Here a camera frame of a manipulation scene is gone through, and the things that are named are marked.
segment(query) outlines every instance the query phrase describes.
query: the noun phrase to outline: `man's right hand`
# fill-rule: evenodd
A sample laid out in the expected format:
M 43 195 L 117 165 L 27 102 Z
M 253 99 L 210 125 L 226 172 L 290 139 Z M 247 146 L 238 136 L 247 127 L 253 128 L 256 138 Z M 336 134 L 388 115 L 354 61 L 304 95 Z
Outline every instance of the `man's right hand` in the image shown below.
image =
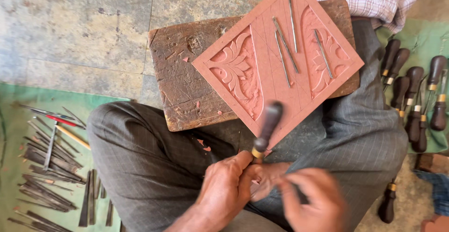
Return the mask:
M 307 196 L 309 205 L 301 205 L 292 183 Z M 285 218 L 295 232 L 341 232 L 345 207 L 336 180 L 325 170 L 307 168 L 286 174 L 278 181 Z

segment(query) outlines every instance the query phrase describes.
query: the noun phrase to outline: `finger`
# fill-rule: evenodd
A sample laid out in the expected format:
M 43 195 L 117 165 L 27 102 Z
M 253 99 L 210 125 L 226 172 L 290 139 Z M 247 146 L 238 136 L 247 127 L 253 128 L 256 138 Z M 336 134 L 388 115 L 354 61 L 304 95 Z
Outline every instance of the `finger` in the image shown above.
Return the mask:
M 327 170 L 319 168 L 306 168 L 298 170 L 297 173 L 312 177 L 332 200 L 340 201 L 343 199 L 337 180 Z
M 249 151 L 242 151 L 239 154 L 235 155 L 228 162 L 235 163 L 240 171 L 239 176 L 242 174 L 243 170 L 250 164 L 253 160 L 253 156 Z
M 282 203 L 284 205 L 284 214 L 287 219 L 295 216 L 301 212 L 301 201 L 298 197 L 296 189 L 291 183 L 282 178 L 277 181 L 278 191 L 282 195 Z
M 251 199 L 251 181 L 257 177 L 257 171 L 256 166 L 250 166 L 239 178 L 239 202 L 244 205 Z
M 314 179 L 316 179 L 317 183 L 327 189 L 335 189 L 338 187 L 338 183 L 335 178 L 325 169 L 305 168 L 296 172 L 313 177 Z
M 331 202 L 330 198 L 322 186 L 316 182 L 315 178 L 301 173 L 290 173 L 285 176 L 285 179 L 300 187 L 301 192 L 307 196 L 310 205 L 317 208 L 323 208 Z

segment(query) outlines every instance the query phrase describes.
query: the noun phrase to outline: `red sandstone slab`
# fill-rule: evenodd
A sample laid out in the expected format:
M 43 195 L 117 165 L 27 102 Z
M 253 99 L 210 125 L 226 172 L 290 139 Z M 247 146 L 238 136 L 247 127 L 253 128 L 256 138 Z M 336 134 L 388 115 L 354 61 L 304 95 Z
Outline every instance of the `red sandstone slab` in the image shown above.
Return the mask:
M 298 52 L 295 53 L 288 0 L 262 0 L 192 63 L 257 136 L 264 105 L 284 103 L 284 116 L 269 149 L 336 91 L 363 61 L 316 0 L 292 0 Z M 278 20 L 296 74 L 281 44 L 287 85 L 272 17 Z M 330 78 L 314 35 L 317 29 L 333 75 Z

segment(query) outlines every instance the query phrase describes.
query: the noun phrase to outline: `pile of chisels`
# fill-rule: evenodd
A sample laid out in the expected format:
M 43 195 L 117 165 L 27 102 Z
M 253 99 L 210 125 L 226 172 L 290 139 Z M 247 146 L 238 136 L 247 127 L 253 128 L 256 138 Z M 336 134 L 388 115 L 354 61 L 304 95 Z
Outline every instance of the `pile of chisels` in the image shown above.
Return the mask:
M 26 160 L 30 160 L 36 164 L 29 166 L 31 172 L 23 173 L 22 178 L 25 183 L 19 184 L 19 192 L 24 194 L 27 199 L 17 198 L 18 201 L 40 208 L 51 209 L 59 212 L 70 212 L 77 209 L 76 205 L 60 194 L 49 189 L 52 186 L 57 189 L 69 192 L 72 195 L 73 190 L 63 187 L 59 183 L 71 183 L 85 185 L 85 194 L 80 216 L 80 227 L 95 224 L 95 199 L 98 199 L 99 192 L 101 198 L 105 198 L 104 187 L 98 178 L 97 188 L 95 188 L 94 170 L 90 170 L 87 174 L 87 180 L 77 175 L 78 169 L 83 166 L 76 161 L 76 157 L 72 152 L 79 153 L 69 142 L 58 135 L 58 131 L 66 134 L 77 143 L 90 149 L 90 146 L 71 132 L 59 126 L 59 124 L 69 125 L 85 130 L 86 125 L 72 112 L 64 108 L 70 115 L 54 113 L 47 110 L 36 109 L 25 105 L 19 105 L 23 108 L 31 110 L 33 113 L 50 118 L 54 121 L 54 125 L 50 127 L 39 116 L 34 116 L 27 123 L 36 131 L 32 137 L 23 138 L 26 141 L 26 150 L 23 156 Z M 8 218 L 8 221 L 28 227 L 36 231 L 43 232 L 70 232 L 31 211 L 26 213 L 15 210 L 16 214 L 30 219 L 31 223 L 25 223 L 15 218 Z M 109 201 L 108 213 L 106 217 L 106 226 L 112 225 L 112 202 Z
M 428 74 L 424 73 L 424 68 L 413 66 L 407 70 L 405 76 L 398 77 L 409 56 L 410 50 L 401 48 L 400 40 L 390 40 L 385 48 L 381 79 L 384 91 L 392 85 L 391 106 L 398 111 L 401 124 L 404 124 L 408 115 L 405 129 L 412 149 L 423 153 L 427 149 L 427 128 L 430 127 L 434 131 L 443 131 L 446 128 L 447 59 L 444 56 L 433 57 Z M 429 121 L 427 112 L 431 107 L 433 114 Z M 385 223 L 391 223 L 394 219 L 395 179 L 388 184 L 378 210 L 379 217 Z

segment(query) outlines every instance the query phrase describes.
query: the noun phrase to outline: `carved floral motif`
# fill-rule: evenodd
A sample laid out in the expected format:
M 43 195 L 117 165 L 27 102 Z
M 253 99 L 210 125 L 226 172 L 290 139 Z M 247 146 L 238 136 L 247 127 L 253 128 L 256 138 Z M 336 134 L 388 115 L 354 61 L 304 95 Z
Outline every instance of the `carved floral motif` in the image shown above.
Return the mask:
M 234 91 L 235 95 L 243 100 L 247 100 L 248 97 L 242 92 L 240 80 L 246 79 L 244 71 L 248 70 L 250 66 L 245 62 L 245 56 L 239 56 L 239 54 L 242 50 L 242 44 L 248 36 L 250 34 L 243 33 L 237 37 L 237 40 L 231 42 L 230 47 L 225 47 L 222 50 L 225 55 L 224 60 L 218 62 L 210 60 L 206 63 L 209 69 L 222 69 L 225 72 L 222 81 L 228 85 L 230 91 Z
M 337 54 L 337 50 L 340 48 L 340 45 L 334 42 L 334 39 L 332 36 L 328 35 L 326 32 L 326 29 L 319 28 L 318 31 L 318 37 L 320 38 L 320 42 L 323 46 L 323 49 L 325 51 L 327 61 L 329 63 L 330 72 L 336 78 L 335 70 L 337 68 L 343 67 L 344 65 L 340 64 L 337 66 L 332 66 L 330 63 L 332 62 L 332 59 L 348 59 L 348 57 L 345 55 L 345 58 L 340 57 Z M 317 44 L 317 39 L 315 37 L 312 38 L 312 43 Z M 312 92 L 320 92 L 325 87 L 327 87 L 330 83 L 330 76 L 329 72 L 327 70 L 326 62 L 324 61 L 323 55 L 321 51 L 315 50 L 315 57 L 312 59 L 313 64 L 313 71 L 317 72 L 320 76 L 319 81 L 317 82 L 316 86 L 312 88 Z

